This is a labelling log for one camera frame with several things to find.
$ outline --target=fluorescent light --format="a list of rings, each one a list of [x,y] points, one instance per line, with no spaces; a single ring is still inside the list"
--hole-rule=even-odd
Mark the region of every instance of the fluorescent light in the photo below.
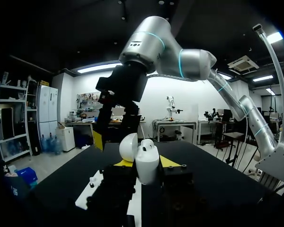
[[[256,79],[253,79],[254,82],[257,82],[257,81],[261,81],[261,80],[265,80],[265,79],[272,79],[273,76],[270,75],[270,76],[266,76],[266,77],[260,77],[260,78],[256,78]]]
[[[97,65],[93,67],[89,67],[82,70],[77,70],[79,73],[85,73],[85,72],[91,72],[91,71],[97,71],[97,70],[104,70],[104,69],[111,69],[116,67],[117,65],[122,65],[121,63],[113,63],[113,64],[107,64],[107,65]]]
[[[219,73],[225,80],[229,80],[229,79],[231,79],[231,77],[229,77],[229,76],[226,76],[226,75],[223,75],[223,74],[221,74],[221,73]]]
[[[267,36],[267,40],[269,41],[270,44],[273,44],[273,43],[280,41],[282,39],[283,39],[283,37],[279,32],[276,32],[276,33],[273,33],[273,34]]]
[[[268,91],[272,96],[275,96],[275,93],[272,90],[270,90],[270,88],[266,88],[266,91]]]

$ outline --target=black table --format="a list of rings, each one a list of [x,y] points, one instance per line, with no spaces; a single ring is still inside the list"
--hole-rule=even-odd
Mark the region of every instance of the black table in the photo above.
[[[187,165],[194,174],[196,189],[206,198],[210,208],[226,204],[239,206],[256,203],[268,191],[258,182],[195,145],[174,141],[156,143],[156,146],[161,155]],[[43,207],[40,212],[46,210],[50,215],[64,210],[61,218],[72,216],[80,222],[84,219],[91,220],[86,211],[74,206],[74,202],[97,170],[119,161],[121,157],[118,144],[106,144],[103,153],[93,146],[84,150],[45,178],[32,191],[34,201]],[[158,185],[142,185],[143,226],[151,226],[151,217],[159,212],[159,197]]]

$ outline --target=yellow tape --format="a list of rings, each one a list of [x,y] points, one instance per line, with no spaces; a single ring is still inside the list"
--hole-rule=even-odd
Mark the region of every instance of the yellow tape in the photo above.
[[[169,166],[181,166],[178,163],[175,163],[175,162],[169,160],[168,158],[163,157],[162,155],[160,155],[160,159],[161,159],[161,163],[162,163],[163,168],[169,167]]]
[[[122,159],[121,162],[114,164],[114,166],[127,166],[127,167],[133,167],[133,162],[128,162],[124,159]]]
[[[97,133],[93,130],[93,138],[94,138],[94,145],[96,148],[99,148],[103,151],[103,144],[102,144],[102,136],[101,134]]]

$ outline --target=floor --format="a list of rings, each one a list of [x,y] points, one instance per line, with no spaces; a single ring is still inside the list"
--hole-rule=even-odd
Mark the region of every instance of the floor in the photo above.
[[[225,161],[225,159],[228,157],[230,152],[230,147],[224,148],[223,151],[216,149],[213,147],[213,144],[206,144],[204,146],[197,145],[204,151],[208,152],[209,154],[217,157],[220,160]],[[243,171],[248,162],[250,161],[253,153],[256,150],[256,147],[252,145],[247,145],[245,152],[245,144],[240,143],[239,145],[239,158],[235,165],[235,168],[239,171]],[[25,156],[20,159],[17,159],[16,161],[10,163],[10,165],[14,165],[16,169],[23,169],[26,167],[31,167],[35,170],[38,180],[37,182],[40,183],[42,180],[44,180],[47,176],[52,174],[55,170],[63,166],[65,163],[67,163],[69,160],[71,160],[73,157],[75,157],[77,154],[79,154],[82,151],[82,149],[74,148],[73,150],[62,153],[60,155],[55,154],[48,154],[48,153],[42,153],[38,156]],[[231,159],[233,159],[236,149],[233,148],[231,152]],[[251,160],[250,164],[244,171],[245,174],[248,174],[249,169],[255,169],[255,164],[257,162],[255,160]],[[281,189],[278,193],[283,194],[284,189]]]
[[[17,170],[31,167],[36,172],[37,182],[40,183],[81,151],[82,149],[74,148],[60,155],[41,153],[38,156],[25,156],[11,162],[9,166],[14,165]]]
[[[236,141],[234,141],[233,145],[235,145],[236,148],[237,148],[237,144],[238,143]],[[244,152],[245,145],[246,145],[245,143],[240,143],[239,144],[239,150],[238,150],[239,157],[238,157],[238,159],[237,159],[238,161],[237,161],[237,163],[235,165],[235,168],[238,169],[240,172],[242,172],[245,169],[245,167],[249,163],[253,153],[257,149],[255,146],[247,144],[246,150]],[[206,144],[204,146],[197,145],[197,146],[199,148],[203,149],[204,151],[208,152],[209,154],[211,154],[211,155],[213,155],[213,156],[215,156],[218,159],[223,160],[223,161],[225,161],[225,159],[228,157],[229,152],[231,150],[230,147],[227,147],[227,148],[223,148],[223,151],[219,150],[219,152],[218,152],[218,149],[214,148],[213,144]],[[231,159],[233,159],[233,157],[235,155],[236,148],[232,148]],[[255,168],[256,163],[257,162],[252,159],[250,164],[248,165],[248,167],[244,171],[244,173],[248,174],[249,173],[249,169],[255,170],[256,169]],[[253,178],[254,180],[258,181],[260,177],[251,177],[251,178]],[[284,188],[281,189],[280,191],[278,191],[277,193],[282,195],[284,193]]]

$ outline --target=computer monitor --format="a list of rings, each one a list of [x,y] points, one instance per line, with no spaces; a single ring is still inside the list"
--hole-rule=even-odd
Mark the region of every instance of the computer monitor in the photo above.
[[[223,117],[222,117],[222,121],[223,122],[229,122],[230,118],[232,118],[231,110],[224,109],[224,114],[223,114]]]

